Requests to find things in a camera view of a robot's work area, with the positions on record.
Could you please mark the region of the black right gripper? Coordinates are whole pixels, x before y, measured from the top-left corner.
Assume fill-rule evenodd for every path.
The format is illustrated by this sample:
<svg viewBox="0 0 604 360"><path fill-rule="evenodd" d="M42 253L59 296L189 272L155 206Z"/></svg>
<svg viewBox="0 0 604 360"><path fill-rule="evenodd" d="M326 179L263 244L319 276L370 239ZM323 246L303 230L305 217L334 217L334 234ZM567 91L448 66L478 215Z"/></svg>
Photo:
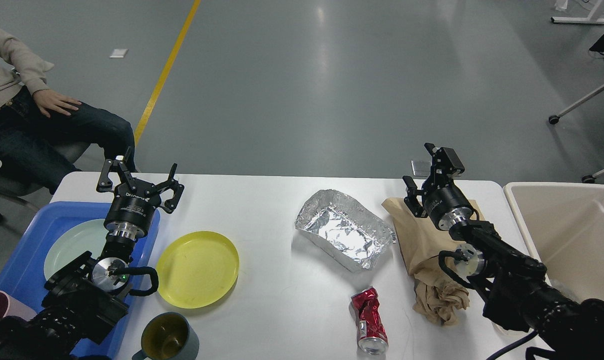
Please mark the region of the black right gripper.
<svg viewBox="0 0 604 360"><path fill-rule="evenodd" d="M433 143L424 143L424 147L432 157L430 175L422 190L414 178L402 176L406 187L404 203L414 217L429 217L438 230L448 231L455 224L468 221L475 213L475 208L453 180L464 173L464 164L452 148Z"/></svg>

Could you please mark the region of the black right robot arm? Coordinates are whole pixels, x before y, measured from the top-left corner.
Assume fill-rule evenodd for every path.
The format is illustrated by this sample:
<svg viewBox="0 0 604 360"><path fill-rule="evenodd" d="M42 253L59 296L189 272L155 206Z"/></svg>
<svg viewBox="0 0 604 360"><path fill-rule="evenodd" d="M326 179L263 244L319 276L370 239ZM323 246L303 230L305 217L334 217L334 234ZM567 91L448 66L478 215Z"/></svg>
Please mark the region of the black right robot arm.
<svg viewBox="0 0 604 360"><path fill-rule="evenodd" d="M416 218L430 218L459 242L455 250L439 251L439 268L480 294L484 317L505 330L527 332L491 358L539 337L548 349L529 346L527 360L604 360L604 301L576 303L551 287L545 265L505 243L455 184L453 178L465 170L455 150L424 146L432 158L430 174L421 187L403 177L404 202Z"/></svg>

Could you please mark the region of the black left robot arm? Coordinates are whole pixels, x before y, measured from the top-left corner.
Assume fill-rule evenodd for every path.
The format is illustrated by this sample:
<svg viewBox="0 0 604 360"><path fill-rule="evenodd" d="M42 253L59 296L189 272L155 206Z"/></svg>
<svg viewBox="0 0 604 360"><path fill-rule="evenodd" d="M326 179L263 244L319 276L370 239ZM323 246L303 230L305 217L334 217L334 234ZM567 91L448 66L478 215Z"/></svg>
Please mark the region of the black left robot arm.
<svg viewBox="0 0 604 360"><path fill-rule="evenodd" d="M0 318L0 360L70 360L77 343L100 344L128 314L127 296L158 291L159 277L150 266L132 266L139 239L146 237L155 210L171 214L184 187L173 164L167 179L154 184L135 178L126 166L129 153L106 159L96 187L112 193L101 254L85 251L55 272L44 285L43 310L33 319Z"/></svg>

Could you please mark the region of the person's bare hand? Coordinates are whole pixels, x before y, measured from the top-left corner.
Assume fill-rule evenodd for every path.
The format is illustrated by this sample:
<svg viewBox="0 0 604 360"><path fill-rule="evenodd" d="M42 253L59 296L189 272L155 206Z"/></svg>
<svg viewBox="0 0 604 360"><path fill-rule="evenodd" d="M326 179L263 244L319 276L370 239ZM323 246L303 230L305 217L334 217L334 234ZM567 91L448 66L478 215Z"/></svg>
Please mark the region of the person's bare hand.
<svg viewBox="0 0 604 360"><path fill-rule="evenodd" d="M71 96L63 95L53 89L40 89L33 94L39 112L43 116L51 118L53 113L71 116L72 112L78 111L83 103Z"/></svg>

